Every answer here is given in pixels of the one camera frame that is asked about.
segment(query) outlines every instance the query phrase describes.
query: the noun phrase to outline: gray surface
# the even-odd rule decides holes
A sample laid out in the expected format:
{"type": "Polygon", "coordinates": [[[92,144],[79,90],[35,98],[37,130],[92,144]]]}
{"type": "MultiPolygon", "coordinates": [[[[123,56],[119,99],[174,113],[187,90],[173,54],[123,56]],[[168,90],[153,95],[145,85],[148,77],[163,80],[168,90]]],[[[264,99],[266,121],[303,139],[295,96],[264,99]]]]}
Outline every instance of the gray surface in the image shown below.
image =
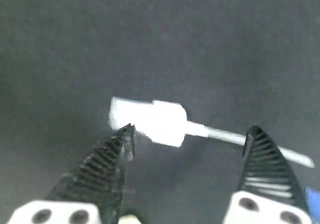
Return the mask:
{"type": "MultiPolygon", "coordinates": [[[[41,198],[110,134],[112,96],[184,104],[191,119],[319,147],[320,0],[0,0],[0,217],[41,198]]],[[[143,140],[125,207],[145,223],[220,223],[241,148],[143,140]]],[[[319,170],[292,165],[320,188],[319,170]]]]}

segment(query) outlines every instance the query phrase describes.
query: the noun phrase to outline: white plastic part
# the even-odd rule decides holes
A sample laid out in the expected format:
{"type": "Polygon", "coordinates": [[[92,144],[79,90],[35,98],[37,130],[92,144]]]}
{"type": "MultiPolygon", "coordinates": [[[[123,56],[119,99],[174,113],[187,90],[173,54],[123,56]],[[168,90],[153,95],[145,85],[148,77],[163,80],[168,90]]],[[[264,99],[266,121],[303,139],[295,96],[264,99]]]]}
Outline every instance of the white plastic part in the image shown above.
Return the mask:
{"type": "MultiPolygon", "coordinates": [[[[219,139],[243,146],[244,135],[232,133],[187,120],[187,113],[178,103],[154,100],[152,103],[138,102],[113,97],[109,113],[109,124],[117,130],[128,123],[134,124],[138,132],[153,142],[180,147],[185,134],[219,139]]],[[[279,147],[283,156],[295,163],[314,168],[312,159],[295,151],[279,147]]]]}
{"type": "Polygon", "coordinates": [[[180,147],[185,139],[187,114],[177,103],[157,100],[147,103],[113,97],[109,123],[114,130],[131,123],[155,143],[180,147]]]}
{"type": "Polygon", "coordinates": [[[299,208],[282,204],[261,196],[254,195],[245,191],[234,193],[231,197],[228,211],[224,217],[223,224],[311,224],[311,219],[307,213],[299,208]],[[253,201],[257,209],[245,208],[242,203],[253,201]],[[295,216],[297,219],[292,219],[295,222],[286,222],[281,216],[284,213],[295,216]]]}
{"type": "Polygon", "coordinates": [[[15,210],[7,224],[73,224],[72,217],[79,211],[82,213],[80,215],[85,213],[87,216],[85,224],[101,224],[98,208],[94,204],[53,201],[27,203],[15,210]]]}

